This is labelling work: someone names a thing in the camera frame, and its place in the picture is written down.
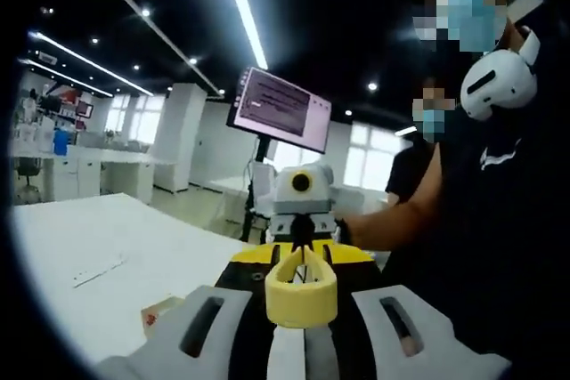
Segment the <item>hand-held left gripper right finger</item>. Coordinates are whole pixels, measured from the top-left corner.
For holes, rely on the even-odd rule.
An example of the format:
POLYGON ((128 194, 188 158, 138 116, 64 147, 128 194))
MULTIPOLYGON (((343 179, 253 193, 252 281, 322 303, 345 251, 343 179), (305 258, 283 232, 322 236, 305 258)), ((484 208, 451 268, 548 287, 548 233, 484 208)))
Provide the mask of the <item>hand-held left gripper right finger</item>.
POLYGON ((342 379, 499 379, 510 361, 475 352, 451 321, 404 286, 389 286, 372 256, 332 241, 319 254, 337 276, 329 324, 342 379))

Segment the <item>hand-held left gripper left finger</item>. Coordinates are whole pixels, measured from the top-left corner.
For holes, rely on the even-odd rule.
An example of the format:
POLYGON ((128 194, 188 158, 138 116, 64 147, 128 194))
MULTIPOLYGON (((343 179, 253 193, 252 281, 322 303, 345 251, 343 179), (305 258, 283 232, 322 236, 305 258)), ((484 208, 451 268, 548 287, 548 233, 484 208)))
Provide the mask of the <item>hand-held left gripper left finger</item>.
POLYGON ((128 356, 95 369, 100 379, 265 379, 275 325, 267 318, 265 277, 280 260, 266 244, 236 254, 214 286, 200 286, 160 315, 128 356))

